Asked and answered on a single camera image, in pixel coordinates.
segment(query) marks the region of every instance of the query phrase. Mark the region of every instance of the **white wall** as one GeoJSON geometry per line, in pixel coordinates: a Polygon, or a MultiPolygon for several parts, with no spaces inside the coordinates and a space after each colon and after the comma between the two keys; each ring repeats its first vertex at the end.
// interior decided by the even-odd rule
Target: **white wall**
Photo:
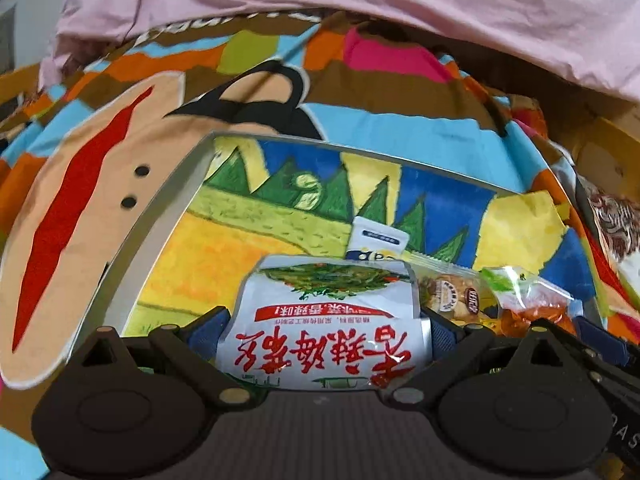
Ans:
{"type": "Polygon", "coordinates": [[[63,2],[64,0],[0,0],[0,14],[16,6],[16,68],[37,63],[44,57],[63,2]]]}

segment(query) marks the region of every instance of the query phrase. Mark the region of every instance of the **brown oval label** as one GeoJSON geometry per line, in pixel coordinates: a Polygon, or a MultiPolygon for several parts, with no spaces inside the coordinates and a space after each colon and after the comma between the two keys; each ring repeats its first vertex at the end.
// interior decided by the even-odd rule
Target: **brown oval label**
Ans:
{"type": "Polygon", "coordinates": [[[480,310],[480,299],[478,298],[478,293],[474,288],[469,287],[465,291],[465,303],[469,312],[472,314],[477,314],[478,310],[480,310]]]}

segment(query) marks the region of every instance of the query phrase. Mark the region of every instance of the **seaweed snack bag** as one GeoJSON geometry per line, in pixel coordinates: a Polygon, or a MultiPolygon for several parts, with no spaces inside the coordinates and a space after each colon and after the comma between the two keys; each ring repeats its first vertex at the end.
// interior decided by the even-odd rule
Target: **seaweed snack bag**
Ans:
{"type": "Polygon", "coordinates": [[[409,235],[404,231],[356,216],[344,257],[359,261],[393,260],[400,257],[408,243],[409,235]]]}
{"type": "Polygon", "coordinates": [[[520,267],[485,268],[480,275],[500,303],[504,335],[524,337],[531,323],[540,318],[575,335],[571,320],[582,315],[582,302],[567,291],[520,267]]]}
{"type": "Polygon", "coordinates": [[[420,306],[457,325],[483,324],[499,332],[498,307],[477,272],[428,256],[411,257],[420,306]]]}
{"type": "Polygon", "coordinates": [[[241,289],[216,367],[293,390],[393,388],[431,361],[404,262],[267,256],[241,289]]]}

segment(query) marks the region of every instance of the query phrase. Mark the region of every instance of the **painted green grass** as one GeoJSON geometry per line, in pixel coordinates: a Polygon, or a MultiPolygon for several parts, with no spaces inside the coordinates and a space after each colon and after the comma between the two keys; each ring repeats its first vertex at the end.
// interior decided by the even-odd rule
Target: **painted green grass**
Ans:
{"type": "Polygon", "coordinates": [[[312,256],[344,256],[351,224],[202,186],[189,212],[220,224],[289,242],[312,256]]]}
{"type": "Polygon", "coordinates": [[[196,319],[197,314],[181,310],[171,310],[161,306],[138,303],[124,329],[125,337],[146,336],[153,329],[166,323],[186,326],[196,319]]]}

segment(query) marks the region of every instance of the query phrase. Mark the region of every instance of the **white snack package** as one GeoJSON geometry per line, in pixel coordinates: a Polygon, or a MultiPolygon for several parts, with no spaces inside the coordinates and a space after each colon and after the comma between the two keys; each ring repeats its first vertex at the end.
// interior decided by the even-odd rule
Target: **white snack package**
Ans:
{"type": "Polygon", "coordinates": [[[345,258],[360,261],[393,260],[400,257],[408,243],[409,235],[404,231],[356,216],[345,258]]]}
{"type": "Polygon", "coordinates": [[[395,387],[431,361],[409,271],[400,261],[267,256],[244,282],[216,367],[274,388],[395,387]]]}

